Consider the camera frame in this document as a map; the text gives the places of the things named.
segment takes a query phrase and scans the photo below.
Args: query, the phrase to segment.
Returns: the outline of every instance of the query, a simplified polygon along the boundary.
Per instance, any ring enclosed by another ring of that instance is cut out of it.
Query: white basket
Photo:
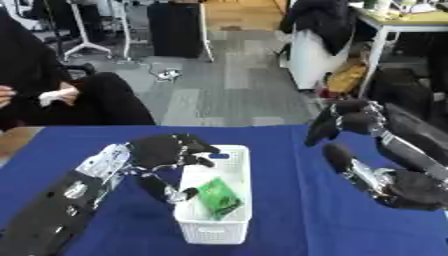
[[[180,190],[199,187],[220,177],[241,199],[243,204],[223,219],[212,219],[205,207],[195,197],[179,203],[174,217],[179,223],[185,240],[191,244],[241,244],[246,239],[247,227],[252,218],[252,192],[250,182],[249,149],[238,145],[215,145],[228,159],[210,159],[210,154],[198,154],[209,158],[215,167],[200,165],[184,168]]]

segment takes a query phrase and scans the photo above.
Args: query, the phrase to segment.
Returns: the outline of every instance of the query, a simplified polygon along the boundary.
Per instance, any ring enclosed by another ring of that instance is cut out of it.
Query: blue table
[[[302,146],[305,126],[262,128],[46,128],[0,169],[0,227],[33,196],[110,143],[169,132],[191,132],[212,144],[251,149],[253,219],[239,246],[186,244],[172,209],[127,179],[100,207],[66,256],[146,255],[447,255],[442,212],[380,206],[333,174],[320,146]],[[340,141],[372,165],[388,164],[369,138]]]

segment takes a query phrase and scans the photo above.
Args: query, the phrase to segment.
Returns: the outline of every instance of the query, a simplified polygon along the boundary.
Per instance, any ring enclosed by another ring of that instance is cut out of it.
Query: gray carpet floor
[[[124,78],[163,125],[259,126],[303,124],[318,112],[312,96],[300,93],[274,51],[282,43],[276,32],[210,32],[216,61],[152,56],[147,44],[131,50],[137,62],[108,60],[86,53],[73,63],[92,63],[98,71]],[[118,55],[120,48],[114,48]],[[158,82],[150,74],[176,68],[175,82]]]

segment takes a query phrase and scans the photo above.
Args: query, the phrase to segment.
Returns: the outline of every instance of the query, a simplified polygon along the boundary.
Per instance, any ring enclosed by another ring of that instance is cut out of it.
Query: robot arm
[[[333,169],[377,202],[393,208],[448,207],[448,136],[393,106],[356,100],[330,104],[310,126],[305,145],[342,131],[372,136],[381,155],[402,169],[372,169],[341,145],[324,146]]]
[[[197,194],[195,188],[177,191],[157,172],[192,164],[213,167],[209,160],[194,155],[201,152],[219,153],[219,149],[191,134],[160,135],[107,146],[13,217],[0,232],[0,256],[58,255],[128,175],[161,202],[175,204],[192,198]]]

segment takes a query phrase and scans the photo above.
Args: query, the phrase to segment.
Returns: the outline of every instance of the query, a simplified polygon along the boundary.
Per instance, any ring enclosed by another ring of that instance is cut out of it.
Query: green object
[[[375,8],[376,3],[378,2],[378,0],[364,0],[364,9],[367,10],[371,10],[373,8]]]
[[[220,178],[215,178],[198,188],[199,200],[207,208],[210,215],[220,220],[231,211],[242,205],[241,200]]]

